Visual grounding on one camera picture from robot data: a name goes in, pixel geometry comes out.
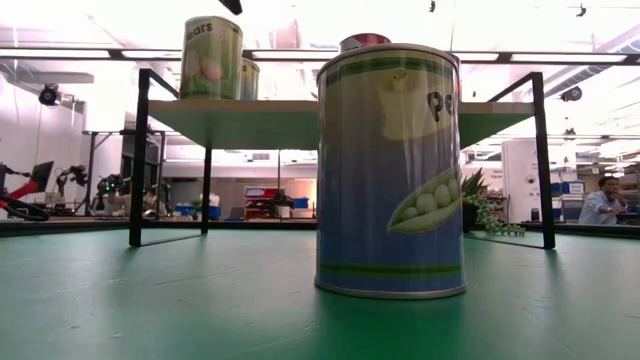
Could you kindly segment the black metal stand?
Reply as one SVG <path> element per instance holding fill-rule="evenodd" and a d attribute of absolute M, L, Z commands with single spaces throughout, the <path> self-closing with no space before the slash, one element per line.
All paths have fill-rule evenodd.
<path fill-rule="evenodd" d="M 83 201 L 76 208 L 76 212 L 79 211 L 81 207 L 84 207 L 84 215 L 85 216 L 94 216 L 97 212 L 96 206 L 101 204 L 101 199 L 99 196 L 98 184 L 103 183 L 103 177 L 100 173 L 95 172 L 95 153 L 96 151 L 105 143 L 109 142 L 110 138 L 120 137 L 122 142 L 125 143 L 127 139 L 130 140 L 131 144 L 135 142 L 135 133 L 134 129 L 125 128 L 118 131 L 83 131 L 83 135 L 88 135 L 90 137 L 89 142 L 89 152 L 88 152 L 88 164 L 86 166 L 87 170 L 87 184 L 85 196 Z M 145 167 L 150 169 L 150 177 L 144 180 L 144 191 L 149 189 L 153 189 L 156 194 L 168 194 L 168 189 L 165 185 L 163 185 L 162 175 L 163 175 L 163 166 L 165 162 L 165 150 L 166 150 L 166 140 L 167 140 L 167 132 L 162 130 L 147 130 L 147 144 L 151 144 L 157 148 L 156 155 L 157 159 L 151 161 L 149 157 L 145 159 Z"/>

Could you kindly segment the peas tin can blue label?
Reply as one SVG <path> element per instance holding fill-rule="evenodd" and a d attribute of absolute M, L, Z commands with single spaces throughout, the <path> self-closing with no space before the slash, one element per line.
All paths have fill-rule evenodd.
<path fill-rule="evenodd" d="M 451 54 L 362 47 L 327 62 L 317 86 L 316 285 L 387 299 L 464 292 Z"/>

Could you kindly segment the cherries tin can blue label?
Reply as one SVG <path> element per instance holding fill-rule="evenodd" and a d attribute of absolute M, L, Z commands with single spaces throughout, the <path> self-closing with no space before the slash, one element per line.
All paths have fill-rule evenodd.
<path fill-rule="evenodd" d="M 256 100 L 259 90 L 259 66 L 247 58 L 241 62 L 241 100 Z"/>

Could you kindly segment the wooden shelf black metal frame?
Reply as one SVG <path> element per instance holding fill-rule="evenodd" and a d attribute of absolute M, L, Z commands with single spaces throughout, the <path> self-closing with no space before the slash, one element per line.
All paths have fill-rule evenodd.
<path fill-rule="evenodd" d="M 134 136 L 132 205 L 129 244 L 140 247 L 141 230 L 150 225 L 142 220 L 142 190 L 146 161 L 149 113 L 163 120 L 179 134 L 205 148 L 204 180 L 211 178 L 213 149 L 315 150 L 319 144 L 318 104 L 314 101 L 228 101 L 197 100 L 151 101 L 150 82 L 156 81 L 176 94 L 166 81 L 150 68 L 139 71 Z M 543 168 L 541 215 L 543 247 L 555 247 L 551 205 L 550 170 L 544 107 L 543 75 L 531 72 L 502 90 L 487 102 L 462 102 L 459 107 L 459 146 L 464 149 L 505 128 L 533 116 L 538 160 Z"/>

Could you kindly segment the mixed fruit tin can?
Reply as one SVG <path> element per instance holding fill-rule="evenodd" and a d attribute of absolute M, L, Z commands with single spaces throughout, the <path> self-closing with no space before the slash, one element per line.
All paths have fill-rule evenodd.
<path fill-rule="evenodd" d="M 391 40 L 388 37 L 378 33 L 357 33 L 340 41 L 339 52 L 344 53 L 362 47 L 389 44 L 390 42 Z"/>

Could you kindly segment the green table mat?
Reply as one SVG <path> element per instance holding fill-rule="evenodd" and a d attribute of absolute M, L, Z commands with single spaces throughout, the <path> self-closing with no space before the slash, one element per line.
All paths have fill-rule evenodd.
<path fill-rule="evenodd" d="M 469 239 L 464 294 L 341 296 L 308 231 L 0 240 L 0 360 L 640 360 L 640 241 Z"/>

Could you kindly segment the red storage rack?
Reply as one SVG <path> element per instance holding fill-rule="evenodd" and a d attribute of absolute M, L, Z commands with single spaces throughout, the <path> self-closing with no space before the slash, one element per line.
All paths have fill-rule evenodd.
<path fill-rule="evenodd" d="M 274 199 L 278 192 L 277 187 L 246 186 L 244 189 L 244 219 L 275 218 L 277 207 Z"/>

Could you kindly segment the person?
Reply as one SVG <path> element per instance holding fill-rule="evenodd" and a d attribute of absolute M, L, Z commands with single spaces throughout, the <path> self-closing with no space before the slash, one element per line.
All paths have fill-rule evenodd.
<path fill-rule="evenodd" d="M 598 182 L 599 191 L 590 193 L 581 209 L 578 223 L 581 225 L 618 224 L 617 216 L 627 211 L 627 201 L 619 192 L 619 180 L 604 176 Z"/>
<path fill-rule="evenodd" d="M 146 187 L 143 194 L 143 217 L 157 218 L 160 215 L 160 200 L 155 187 Z"/>

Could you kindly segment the red black robot device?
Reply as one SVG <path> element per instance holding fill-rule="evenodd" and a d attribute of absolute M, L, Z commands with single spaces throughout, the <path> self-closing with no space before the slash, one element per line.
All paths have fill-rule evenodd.
<path fill-rule="evenodd" d="M 4 210 L 9 216 L 26 221 L 47 221 L 49 214 L 44 209 L 24 202 L 22 198 L 46 191 L 53 165 L 53 161 L 40 163 L 35 165 L 30 173 L 27 173 L 15 171 L 0 163 L 0 210 Z M 7 192 L 4 184 L 7 175 L 20 175 L 27 178 L 27 181 L 16 190 Z"/>

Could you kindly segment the blue storage bin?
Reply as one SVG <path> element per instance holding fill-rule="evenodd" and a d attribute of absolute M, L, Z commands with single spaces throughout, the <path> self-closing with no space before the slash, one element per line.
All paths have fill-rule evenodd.
<path fill-rule="evenodd" d="M 209 214 L 208 219 L 211 221 L 217 221 L 222 213 L 222 208 L 220 206 L 209 206 Z M 200 206 L 194 206 L 192 204 L 178 204 L 173 209 L 173 215 L 190 217 L 195 220 L 200 220 L 202 218 L 203 212 Z"/>
<path fill-rule="evenodd" d="M 551 191 L 554 197 L 563 195 L 581 195 L 585 193 L 585 183 L 583 181 L 563 181 L 551 184 Z"/>

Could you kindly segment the pears tin can green label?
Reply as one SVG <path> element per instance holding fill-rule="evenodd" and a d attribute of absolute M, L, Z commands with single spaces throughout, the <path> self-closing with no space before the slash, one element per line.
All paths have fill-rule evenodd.
<path fill-rule="evenodd" d="M 185 22 L 179 95 L 181 99 L 237 100 L 243 32 L 223 17 Z"/>

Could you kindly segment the potted succulent plant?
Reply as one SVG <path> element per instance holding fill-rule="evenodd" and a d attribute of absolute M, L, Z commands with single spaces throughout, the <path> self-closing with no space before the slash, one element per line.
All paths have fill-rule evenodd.
<path fill-rule="evenodd" d="M 514 224 L 506 224 L 491 214 L 486 197 L 487 186 L 484 184 L 482 169 L 465 177 L 461 185 L 463 232 L 469 233 L 479 225 L 489 234 L 505 236 L 524 236 L 526 230 Z"/>

